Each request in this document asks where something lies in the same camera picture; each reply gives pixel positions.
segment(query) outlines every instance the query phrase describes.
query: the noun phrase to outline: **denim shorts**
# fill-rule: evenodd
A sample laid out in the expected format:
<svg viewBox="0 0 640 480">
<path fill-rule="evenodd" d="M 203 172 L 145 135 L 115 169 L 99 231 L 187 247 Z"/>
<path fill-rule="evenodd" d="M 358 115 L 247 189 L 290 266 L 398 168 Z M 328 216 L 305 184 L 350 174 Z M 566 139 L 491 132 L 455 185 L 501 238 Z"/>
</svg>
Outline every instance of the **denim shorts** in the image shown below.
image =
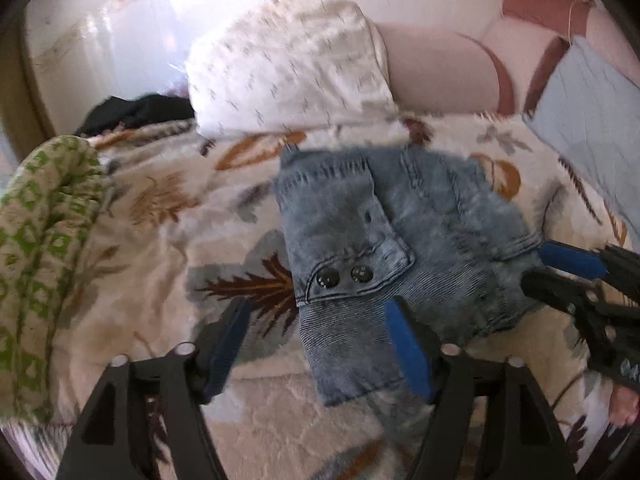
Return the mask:
<svg viewBox="0 0 640 480">
<path fill-rule="evenodd" d="M 292 147 L 274 189 L 325 405 L 402 380 L 385 329 L 391 297 L 458 345 L 514 326 L 534 305 L 520 277 L 541 265 L 540 238 L 475 160 L 414 146 Z"/>
</svg>

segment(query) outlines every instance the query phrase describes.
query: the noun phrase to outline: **pink pillow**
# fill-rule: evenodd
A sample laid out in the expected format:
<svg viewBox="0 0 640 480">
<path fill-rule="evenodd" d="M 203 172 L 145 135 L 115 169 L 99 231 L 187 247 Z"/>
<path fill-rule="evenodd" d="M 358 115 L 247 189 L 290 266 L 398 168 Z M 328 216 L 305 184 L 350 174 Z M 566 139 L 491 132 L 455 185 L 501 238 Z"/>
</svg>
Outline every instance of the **pink pillow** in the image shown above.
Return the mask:
<svg viewBox="0 0 640 480">
<path fill-rule="evenodd" d="M 507 68 L 518 112 L 536 108 L 546 82 L 569 48 L 556 32 L 514 18 L 497 20 L 482 43 Z"/>
<path fill-rule="evenodd" d="M 550 28 L 567 39 L 584 36 L 597 53 L 640 86 L 640 60 L 603 10 L 580 0 L 503 0 L 502 15 Z"/>
<path fill-rule="evenodd" d="M 513 88 L 500 59 L 448 30 L 376 25 L 385 43 L 391 93 L 415 112 L 514 113 Z"/>
</svg>

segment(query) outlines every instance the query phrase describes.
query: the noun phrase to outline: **wall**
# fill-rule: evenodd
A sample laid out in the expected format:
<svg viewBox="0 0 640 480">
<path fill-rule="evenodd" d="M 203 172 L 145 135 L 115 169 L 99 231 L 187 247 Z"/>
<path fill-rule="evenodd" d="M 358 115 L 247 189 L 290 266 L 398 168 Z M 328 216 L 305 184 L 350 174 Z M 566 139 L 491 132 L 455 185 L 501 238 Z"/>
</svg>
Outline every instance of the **wall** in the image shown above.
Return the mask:
<svg viewBox="0 0 640 480">
<path fill-rule="evenodd" d="M 32 0 L 28 47 L 57 133 L 110 94 L 133 98 L 181 79 L 194 38 L 265 0 Z M 375 21 L 452 28 L 478 38 L 502 0 L 355 0 Z"/>
<path fill-rule="evenodd" d="M 21 36 L 15 20 L 0 32 L 0 192 L 18 162 L 47 139 L 28 88 Z"/>
</svg>

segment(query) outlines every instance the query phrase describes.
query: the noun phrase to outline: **light blue cushion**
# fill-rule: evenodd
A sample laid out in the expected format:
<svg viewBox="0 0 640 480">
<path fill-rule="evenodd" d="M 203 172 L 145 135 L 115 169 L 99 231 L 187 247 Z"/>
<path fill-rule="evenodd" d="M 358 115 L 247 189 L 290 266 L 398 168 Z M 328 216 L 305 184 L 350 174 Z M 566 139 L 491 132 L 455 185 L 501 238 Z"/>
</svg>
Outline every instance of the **light blue cushion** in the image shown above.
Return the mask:
<svg viewBox="0 0 640 480">
<path fill-rule="evenodd" d="M 640 89 L 575 38 L 526 122 L 619 213 L 640 250 Z"/>
</svg>

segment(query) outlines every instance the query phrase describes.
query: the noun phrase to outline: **green and white blanket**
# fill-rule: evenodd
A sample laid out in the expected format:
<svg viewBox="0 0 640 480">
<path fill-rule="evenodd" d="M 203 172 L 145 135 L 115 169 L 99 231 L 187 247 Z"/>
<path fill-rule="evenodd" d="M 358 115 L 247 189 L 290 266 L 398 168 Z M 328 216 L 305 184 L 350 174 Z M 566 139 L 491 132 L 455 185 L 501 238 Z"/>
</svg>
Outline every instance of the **green and white blanket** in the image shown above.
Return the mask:
<svg viewBox="0 0 640 480">
<path fill-rule="evenodd" d="M 50 417 L 49 357 L 76 260 L 102 203 L 95 150 L 51 139 L 0 201 L 0 417 Z"/>
</svg>

